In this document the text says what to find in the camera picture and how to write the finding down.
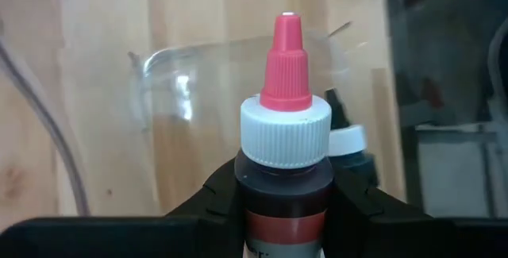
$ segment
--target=ridged white cap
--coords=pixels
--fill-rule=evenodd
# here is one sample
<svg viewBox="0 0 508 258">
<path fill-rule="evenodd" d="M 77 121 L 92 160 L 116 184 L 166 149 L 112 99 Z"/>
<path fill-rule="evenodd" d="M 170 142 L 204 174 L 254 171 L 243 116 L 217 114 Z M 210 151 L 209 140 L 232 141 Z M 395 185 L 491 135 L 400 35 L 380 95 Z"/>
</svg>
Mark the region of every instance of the ridged white cap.
<svg viewBox="0 0 508 258">
<path fill-rule="evenodd" d="M 281 112 L 260 104 L 260 96 L 241 105 L 241 147 L 254 162 L 271 168 L 309 167 L 328 154 L 332 111 L 322 98 L 302 111 Z"/>
<path fill-rule="evenodd" d="M 364 127 L 351 125 L 348 128 L 335 129 L 330 132 L 328 156 L 344 156 L 365 150 Z"/>
</svg>

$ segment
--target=red label stripe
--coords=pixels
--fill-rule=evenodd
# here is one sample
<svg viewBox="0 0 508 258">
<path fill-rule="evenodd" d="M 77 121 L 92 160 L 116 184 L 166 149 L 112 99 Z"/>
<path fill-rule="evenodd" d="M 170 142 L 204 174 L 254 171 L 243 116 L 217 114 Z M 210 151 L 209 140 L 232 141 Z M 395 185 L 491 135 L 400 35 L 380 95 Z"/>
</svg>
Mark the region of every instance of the red label stripe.
<svg viewBox="0 0 508 258">
<path fill-rule="evenodd" d="M 260 241 L 295 245 L 316 241 L 325 225 L 325 212 L 304 218 L 270 218 L 247 210 L 248 235 Z"/>
</svg>

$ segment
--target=pink dropper cap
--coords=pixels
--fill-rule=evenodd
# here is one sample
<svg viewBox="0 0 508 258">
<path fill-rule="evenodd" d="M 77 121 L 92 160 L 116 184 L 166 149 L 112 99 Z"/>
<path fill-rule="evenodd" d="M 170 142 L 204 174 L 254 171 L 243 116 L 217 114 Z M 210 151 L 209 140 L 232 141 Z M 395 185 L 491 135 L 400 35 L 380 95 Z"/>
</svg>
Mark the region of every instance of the pink dropper cap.
<svg viewBox="0 0 508 258">
<path fill-rule="evenodd" d="M 275 20 L 260 102 L 270 110 L 286 112 L 306 110 L 312 105 L 302 22 L 293 12 L 285 12 Z"/>
</svg>

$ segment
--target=plastic bottle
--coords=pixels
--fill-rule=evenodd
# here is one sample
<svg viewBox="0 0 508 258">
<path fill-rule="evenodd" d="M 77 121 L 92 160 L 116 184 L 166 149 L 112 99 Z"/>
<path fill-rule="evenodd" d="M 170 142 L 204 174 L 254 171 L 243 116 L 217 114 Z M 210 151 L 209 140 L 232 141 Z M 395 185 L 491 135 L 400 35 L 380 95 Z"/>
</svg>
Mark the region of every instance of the plastic bottle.
<svg viewBox="0 0 508 258">
<path fill-rule="evenodd" d="M 365 152 L 367 142 L 362 125 L 351 125 L 337 97 L 335 89 L 325 92 L 325 98 L 332 107 L 332 124 L 329 139 L 329 159 L 331 164 L 365 178 L 372 187 L 378 186 L 374 156 Z"/>
<path fill-rule="evenodd" d="M 244 195 L 249 257 L 319 257 L 333 171 L 331 109 L 309 89 L 300 17 L 275 21 L 264 88 L 241 105 L 235 174 Z"/>
</svg>

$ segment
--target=bottle label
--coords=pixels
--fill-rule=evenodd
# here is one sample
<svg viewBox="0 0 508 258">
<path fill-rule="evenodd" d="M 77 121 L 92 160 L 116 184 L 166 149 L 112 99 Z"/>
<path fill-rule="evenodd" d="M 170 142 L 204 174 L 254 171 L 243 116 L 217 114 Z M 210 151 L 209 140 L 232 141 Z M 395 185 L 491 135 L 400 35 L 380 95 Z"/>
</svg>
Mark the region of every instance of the bottle label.
<svg viewBox="0 0 508 258">
<path fill-rule="evenodd" d="M 316 258 L 321 255 L 325 211 L 303 218 L 270 218 L 247 211 L 248 258 Z"/>
</svg>

